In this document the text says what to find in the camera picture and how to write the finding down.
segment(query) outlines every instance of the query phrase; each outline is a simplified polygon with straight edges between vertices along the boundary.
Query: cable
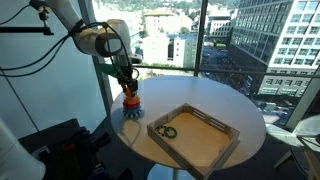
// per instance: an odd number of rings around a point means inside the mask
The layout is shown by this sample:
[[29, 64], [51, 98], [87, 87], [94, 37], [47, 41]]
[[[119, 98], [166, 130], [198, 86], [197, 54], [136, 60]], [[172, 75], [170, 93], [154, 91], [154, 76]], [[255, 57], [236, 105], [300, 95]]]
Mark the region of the cable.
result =
[[30, 76], [32, 74], [35, 74], [39, 71], [41, 71], [42, 69], [44, 69], [45, 67], [47, 67], [52, 60], [55, 58], [55, 56], [57, 55], [57, 53], [59, 52], [60, 48], [62, 47], [62, 45], [65, 43], [65, 41], [69, 38], [69, 36], [62, 38], [63, 41], [61, 42], [61, 44], [59, 45], [59, 47], [57, 48], [57, 50], [55, 51], [54, 55], [51, 57], [51, 59], [45, 64], [43, 65], [41, 68], [37, 69], [36, 71], [30, 72], [30, 73], [26, 73], [26, 74], [20, 74], [20, 75], [5, 75], [5, 74], [0, 74], [0, 76], [2, 77], [24, 77], [24, 76]]
[[44, 58], [46, 58], [48, 56], [48, 54], [50, 54], [53, 51], [53, 49], [55, 49], [68, 36], [69, 35], [66, 35], [63, 38], [61, 38], [55, 45], [53, 45], [51, 47], [51, 49], [49, 49], [49, 51], [46, 54], [44, 54], [40, 59], [34, 61], [33, 63], [27, 64], [27, 65], [23, 65], [23, 66], [19, 66], [19, 67], [14, 67], [14, 68], [0, 68], [0, 70], [1, 71], [13, 71], [13, 70], [23, 69], [23, 68], [26, 68], [26, 67], [30, 67], [30, 66], [32, 66], [34, 64], [37, 64], [40, 61], [42, 61]]
[[24, 6], [23, 8], [21, 8], [14, 16], [12, 16], [10, 19], [8, 19], [8, 20], [6, 20], [6, 21], [4, 21], [4, 22], [2, 22], [2, 23], [0, 23], [0, 25], [3, 25], [3, 24], [5, 24], [5, 23], [7, 23], [7, 22], [9, 22], [9, 21], [11, 21], [13, 18], [15, 18], [16, 16], [18, 16], [25, 8], [27, 8], [27, 7], [29, 7], [30, 5], [28, 4], [28, 5], [26, 5], [26, 6]]

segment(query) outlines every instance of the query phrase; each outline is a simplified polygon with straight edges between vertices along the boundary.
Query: white chair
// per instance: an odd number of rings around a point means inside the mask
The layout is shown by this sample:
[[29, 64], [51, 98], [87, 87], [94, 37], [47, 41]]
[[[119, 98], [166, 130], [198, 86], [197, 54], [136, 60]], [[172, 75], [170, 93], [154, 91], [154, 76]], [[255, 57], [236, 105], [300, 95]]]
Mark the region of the white chair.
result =
[[274, 168], [278, 169], [287, 160], [293, 159], [308, 179], [320, 180], [319, 135], [320, 115], [301, 120], [292, 133], [284, 135], [284, 139], [290, 139], [290, 150], [274, 165]]

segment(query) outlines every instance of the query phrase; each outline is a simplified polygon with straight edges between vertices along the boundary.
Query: building facade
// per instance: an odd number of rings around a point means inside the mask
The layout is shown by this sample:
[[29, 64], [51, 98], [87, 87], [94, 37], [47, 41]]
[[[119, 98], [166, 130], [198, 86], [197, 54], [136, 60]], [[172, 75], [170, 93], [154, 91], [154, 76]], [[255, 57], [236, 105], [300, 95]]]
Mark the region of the building facade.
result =
[[[320, 61], [319, 1], [242, 0], [229, 52], [243, 70], [312, 74]], [[253, 76], [257, 94], [300, 97], [310, 78]]]

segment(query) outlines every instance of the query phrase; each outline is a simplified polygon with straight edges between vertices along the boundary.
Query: wooden tray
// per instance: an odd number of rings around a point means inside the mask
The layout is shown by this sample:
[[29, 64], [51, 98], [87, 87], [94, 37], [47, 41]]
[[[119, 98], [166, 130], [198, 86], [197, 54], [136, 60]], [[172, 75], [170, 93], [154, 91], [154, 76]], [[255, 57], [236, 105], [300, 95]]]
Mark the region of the wooden tray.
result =
[[[156, 130], [171, 126], [177, 137], [169, 139]], [[200, 110], [183, 104], [148, 126], [148, 135], [196, 179], [207, 179], [219, 161], [234, 149], [240, 132]]]

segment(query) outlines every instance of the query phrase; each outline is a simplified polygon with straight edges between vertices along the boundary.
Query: round table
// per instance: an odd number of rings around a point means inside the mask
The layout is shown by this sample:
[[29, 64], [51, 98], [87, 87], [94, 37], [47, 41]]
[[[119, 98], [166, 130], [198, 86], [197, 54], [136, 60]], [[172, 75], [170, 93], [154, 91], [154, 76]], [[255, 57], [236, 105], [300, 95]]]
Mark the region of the round table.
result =
[[147, 125], [184, 103], [240, 131], [238, 145], [221, 168], [248, 160], [264, 142], [266, 126], [261, 113], [247, 97], [227, 85], [194, 76], [158, 76], [140, 81], [138, 94], [141, 117], [123, 116], [124, 95], [120, 93], [111, 108], [112, 127], [128, 147], [158, 164], [181, 169], [148, 136]]

